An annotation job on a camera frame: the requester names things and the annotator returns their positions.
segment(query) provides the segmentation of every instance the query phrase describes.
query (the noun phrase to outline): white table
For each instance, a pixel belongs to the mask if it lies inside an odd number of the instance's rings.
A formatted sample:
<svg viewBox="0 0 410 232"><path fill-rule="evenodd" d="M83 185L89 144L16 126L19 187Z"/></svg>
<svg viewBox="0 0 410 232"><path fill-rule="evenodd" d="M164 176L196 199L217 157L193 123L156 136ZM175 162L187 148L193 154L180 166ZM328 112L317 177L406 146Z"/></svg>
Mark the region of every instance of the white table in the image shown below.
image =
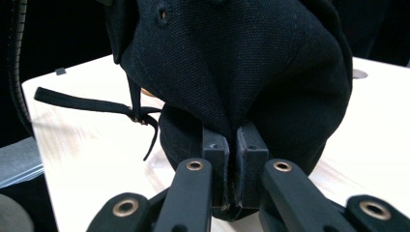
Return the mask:
<svg viewBox="0 0 410 232"><path fill-rule="evenodd" d="M347 114L329 139L311 180L345 205L355 194L382 198L410 215L410 69L354 59L368 78L354 80ZM38 86L131 105L124 72L112 57L23 83L61 232L85 231L103 204L119 193L150 198L167 188L174 171L159 141L142 161L154 130L123 115L56 107L33 100ZM162 102L143 98L144 104ZM228 223L213 218L213 231L262 231L257 214Z"/></svg>

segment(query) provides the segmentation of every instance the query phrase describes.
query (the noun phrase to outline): table surface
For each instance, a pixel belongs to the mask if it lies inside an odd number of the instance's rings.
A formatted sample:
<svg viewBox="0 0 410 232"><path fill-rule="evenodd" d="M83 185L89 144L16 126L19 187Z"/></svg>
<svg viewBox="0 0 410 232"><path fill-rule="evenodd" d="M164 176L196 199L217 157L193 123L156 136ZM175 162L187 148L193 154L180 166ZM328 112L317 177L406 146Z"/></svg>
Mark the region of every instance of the table surface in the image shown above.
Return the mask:
<svg viewBox="0 0 410 232"><path fill-rule="evenodd" d="M410 69L354 59L367 78L353 81L346 116L309 176L341 205L357 194L384 199L410 216ZM59 230L85 231L103 204L122 192L150 198L169 187L174 171L160 142L142 161L154 130L126 116L73 110L33 100L42 86L69 95L131 105L124 72L112 57L23 83ZM144 96L144 105L162 107ZM262 231L258 215L212 231Z"/></svg>

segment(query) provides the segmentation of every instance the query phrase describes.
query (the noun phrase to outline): black cable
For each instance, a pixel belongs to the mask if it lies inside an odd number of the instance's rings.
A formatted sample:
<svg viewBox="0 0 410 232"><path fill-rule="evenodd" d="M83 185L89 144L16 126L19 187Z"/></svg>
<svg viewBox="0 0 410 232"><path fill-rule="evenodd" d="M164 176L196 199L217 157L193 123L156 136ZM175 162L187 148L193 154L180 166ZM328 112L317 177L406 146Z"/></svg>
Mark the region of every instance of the black cable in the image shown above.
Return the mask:
<svg viewBox="0 0 410 232"><path fill-rule="evenodd" d="M12 9L12 27L9 37L8 75L12 100L17 111L18 119L29 134L33 136L33 128L31 127L30 115L24 100L19 75L20 50L26 10L27 0L14 0Z"/></svg>

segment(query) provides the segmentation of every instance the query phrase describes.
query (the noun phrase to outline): black strap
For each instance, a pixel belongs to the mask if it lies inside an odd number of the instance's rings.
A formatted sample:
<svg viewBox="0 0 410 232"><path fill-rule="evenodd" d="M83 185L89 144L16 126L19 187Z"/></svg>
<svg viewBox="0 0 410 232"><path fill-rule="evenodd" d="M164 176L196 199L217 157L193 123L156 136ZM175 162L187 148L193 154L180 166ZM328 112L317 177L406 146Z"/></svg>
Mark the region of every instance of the black strap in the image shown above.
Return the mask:
<svg viewBox="0 0 410 232"><path fill-rule="evenodd" d="M121 103L78 98L48 90L42 87L39 87L37 89L34 99L39 102L66 108L124 114L130 117L134 122L140 123L142 125L151 125L154 128L155 132L154 137L151 141L150 148L147 155L145 155L144 160L148 159L152 149L154 148L155 142L157 141L158 122L148 114L161 112L161 110L158 108L140 107L138 110L139 112L136 114L135 110Z"/></svg>

